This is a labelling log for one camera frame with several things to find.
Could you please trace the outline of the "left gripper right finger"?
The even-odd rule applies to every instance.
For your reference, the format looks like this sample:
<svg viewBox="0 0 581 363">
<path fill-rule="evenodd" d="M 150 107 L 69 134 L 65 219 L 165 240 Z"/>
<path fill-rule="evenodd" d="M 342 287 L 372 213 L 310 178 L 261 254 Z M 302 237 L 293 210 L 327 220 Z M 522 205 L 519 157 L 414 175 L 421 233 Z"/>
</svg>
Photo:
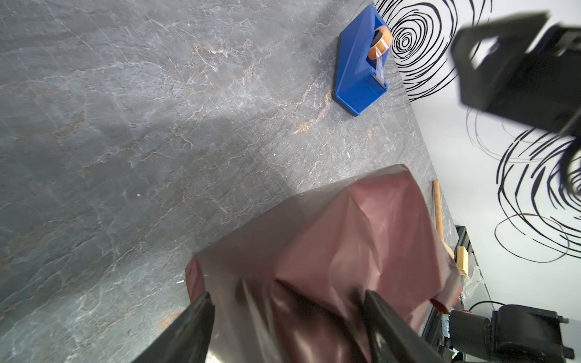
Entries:
<svg viewBox="0 0 581 363">
<path fill-rule="evenodd" d="M 443 362 L 436 351 L 376 292 L 366 290 L 363 321 L 372 362 Z"/>
</svg>

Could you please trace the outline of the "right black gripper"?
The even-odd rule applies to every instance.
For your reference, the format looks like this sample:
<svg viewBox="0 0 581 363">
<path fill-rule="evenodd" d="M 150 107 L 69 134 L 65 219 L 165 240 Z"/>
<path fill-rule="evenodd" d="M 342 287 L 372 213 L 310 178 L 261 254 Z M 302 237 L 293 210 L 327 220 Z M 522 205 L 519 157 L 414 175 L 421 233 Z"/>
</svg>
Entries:
<svg viewBox="0 0 581 363">
<path fill-rule="evenodd" d="M 562 136 L 580 135 L 580 28 L 555 25 L 531 43 L 550 13 L 526 12 L 457 31 L 450 46 L 461 102 Z M 471 53 L 493 39 L 474 66 Z"/>
</svg>

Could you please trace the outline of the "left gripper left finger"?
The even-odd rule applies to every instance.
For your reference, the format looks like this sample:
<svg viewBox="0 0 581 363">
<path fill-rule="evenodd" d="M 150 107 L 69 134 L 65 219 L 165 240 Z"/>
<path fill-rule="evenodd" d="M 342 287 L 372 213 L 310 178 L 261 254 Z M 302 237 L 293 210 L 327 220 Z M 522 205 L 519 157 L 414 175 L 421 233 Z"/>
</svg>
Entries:
<svg viewBox="0 0 581 363">
<path fill-rule="evenodd" d="M 215 305 L 203 293 L 133 362 L 205 362 L 214 319 Z"/>
</svg>

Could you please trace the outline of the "red wrapping paper sheet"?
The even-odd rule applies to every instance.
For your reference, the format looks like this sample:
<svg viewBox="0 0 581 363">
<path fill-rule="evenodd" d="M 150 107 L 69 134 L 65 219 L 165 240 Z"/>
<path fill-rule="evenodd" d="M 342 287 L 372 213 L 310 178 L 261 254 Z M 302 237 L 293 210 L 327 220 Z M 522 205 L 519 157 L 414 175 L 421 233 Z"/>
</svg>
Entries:
<svg viewBox="0 0 581 363">
<path fill-rule="evenodd" d="M 189 296 L 209 293 L 220 362 L 369 362 L 374 291 L 419 333 L 457 302 L 461 275 L 404 165 L 295 195 L 195 254 Z"/>
</svg>

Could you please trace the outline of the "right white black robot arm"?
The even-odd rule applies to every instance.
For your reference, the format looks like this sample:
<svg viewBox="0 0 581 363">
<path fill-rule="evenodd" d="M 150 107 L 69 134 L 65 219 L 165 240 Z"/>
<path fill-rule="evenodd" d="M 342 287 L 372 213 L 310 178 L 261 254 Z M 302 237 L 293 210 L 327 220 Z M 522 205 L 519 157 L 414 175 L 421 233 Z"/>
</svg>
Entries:
<svg viewBox="0 0 581 363">
<path fill-rule="evenodd" d="M 539 247 L 537 264 L 580 257 L 580 30 L 549 25 L 528 12 L 458 30 L 450 45 L 461 102 L 523 124 L 499 158 L 496 198 L 502 249 Z M 449 318 L 452 347 L 489 362 L 574 362 L 579 322 L 557 312 L 495 302 L 490 317 L 473 309 Z"/>
</svg>

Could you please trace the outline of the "small wooden block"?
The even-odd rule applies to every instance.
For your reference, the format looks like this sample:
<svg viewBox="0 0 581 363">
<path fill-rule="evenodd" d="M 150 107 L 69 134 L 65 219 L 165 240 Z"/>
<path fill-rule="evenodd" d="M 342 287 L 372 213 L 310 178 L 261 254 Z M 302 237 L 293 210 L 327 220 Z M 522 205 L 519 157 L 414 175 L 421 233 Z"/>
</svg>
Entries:
<svg viewBox="0 0 581 363">
<path fill-rule="evenodd" d="M 469 273 L 469 253 L 468 250 L 463 247 L 457 247 L 455 252 L 456 257 L 456 264 L 458 266 L 458 270 L 460 271 L 462 276 L 468 276 Z"/>
</svg>

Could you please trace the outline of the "wooden mallet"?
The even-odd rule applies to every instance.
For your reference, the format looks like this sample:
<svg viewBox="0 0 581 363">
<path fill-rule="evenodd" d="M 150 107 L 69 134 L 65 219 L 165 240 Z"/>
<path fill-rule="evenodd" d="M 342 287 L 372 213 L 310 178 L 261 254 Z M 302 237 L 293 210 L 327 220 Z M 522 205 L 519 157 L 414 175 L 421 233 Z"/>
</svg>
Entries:
<svg viewBox="0 0 581 363">
<path fill-rule="evenodd" d="M 442 204 L 442 197 L 441 197 L 441 190 L 440 190 L 440 181 L 434 180 L 432 182 L 433 186 L 433 195 L 434 195 L 434 207 L 436 213 L 436 228 L 437 233 L 439 234 L 440 240 L 443 243 L 443 246 L 446 248 L 447 253 L 451 256 L 452 259 L 455 259 L 455 253 L 452 248 L 446 243 L 444 237 L 444 229 L 443 229 L 443 204 Z"/>
</svg>

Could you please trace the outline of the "blue tape dispenser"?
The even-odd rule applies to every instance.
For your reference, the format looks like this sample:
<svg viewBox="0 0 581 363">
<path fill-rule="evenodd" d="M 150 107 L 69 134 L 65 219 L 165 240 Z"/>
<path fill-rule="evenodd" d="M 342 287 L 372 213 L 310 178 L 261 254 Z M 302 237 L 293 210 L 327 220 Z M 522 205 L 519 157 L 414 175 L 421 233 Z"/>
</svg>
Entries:
<svg viewBox="0 0 581 363">
<path fill-rule="evenodd" d="M 373 4 L 340 33 L 333 98 L 353 116 L 387 93 L 384 68 L 393 35 Z"/>
</svg>

